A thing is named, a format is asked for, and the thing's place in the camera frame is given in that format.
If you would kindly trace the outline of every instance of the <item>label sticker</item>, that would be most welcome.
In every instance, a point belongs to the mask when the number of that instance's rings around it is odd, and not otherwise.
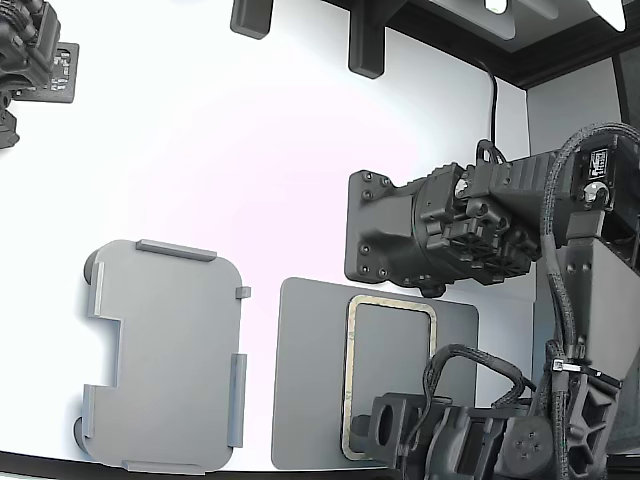
[[[607,175],[607,163],[609,151],[607,149],[591,152],[591,162],[589,164],[589,180],[602,178]]]

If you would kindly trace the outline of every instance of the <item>black bracket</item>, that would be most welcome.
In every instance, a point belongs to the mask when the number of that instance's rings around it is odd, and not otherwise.
[[[14,90],[13,100],[18,102],[73,103],[76,95],[79,55],[80,45],[77,43],[58,43],[49,82],[37,88]]]
[[[367,78],[384,73],[385,27],[408,0],[356,0],[351,9],[349,69]]]
[[[261,40],[271,30],[273,0],[233,0],[231,30]]]

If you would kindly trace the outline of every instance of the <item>gray rectangular cover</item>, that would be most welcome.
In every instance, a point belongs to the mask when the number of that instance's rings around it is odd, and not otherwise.
[[[470,305],[292,278],[282,285],[273,418],[272,461],[281,470],[338,470],[378,466],[348,460],[341,450],[347,309],[358,295],[429,305],[437,345],[477,346],[478,312]],[[371,413],[387,392],[422,392],[430,355],[424,313],[361,305],[357,311],[353,416]],[[474,405],[476,368],[447,365],[438,388],[457,404]]]

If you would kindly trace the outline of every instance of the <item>gray panel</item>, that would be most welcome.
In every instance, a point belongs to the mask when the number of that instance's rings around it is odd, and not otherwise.
[[[629,123],[640,128],[640,48],[620,54],[620,67],[629,109]]]
[[[340,445],[347,308],[357,295],[430,305],[437,345],[478,342],[478,312],[470,305],[428,300],[292,278],[282,286],[272,461],[281,470],[376,466],[350,461]],[[377,395],[422,392],[429,355],[424,313],[362,305],[357,311],[353,414],[370,413]],[[474,405],[476,368],[464,359],[447,365],[438,394]]]
[[[242,446],[236,268],[205,250],[119,240],[85,272],[89,316],[119,322],[120,337],[116,385],[85,385],[79,445],[130,471],[222,468]]]
[[[620,103],[611,59],[527,92],[531,154],[556,150],[582,127],[619,122]]]

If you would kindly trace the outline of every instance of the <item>black mounting plate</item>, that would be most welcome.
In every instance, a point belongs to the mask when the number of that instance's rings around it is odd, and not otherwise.
[[[53,76],[49,83],[41,88],[16,90],[13,100],[19,102],[73,103],[78,75],[78,56],[80,45],[77,43],[58,43]]]

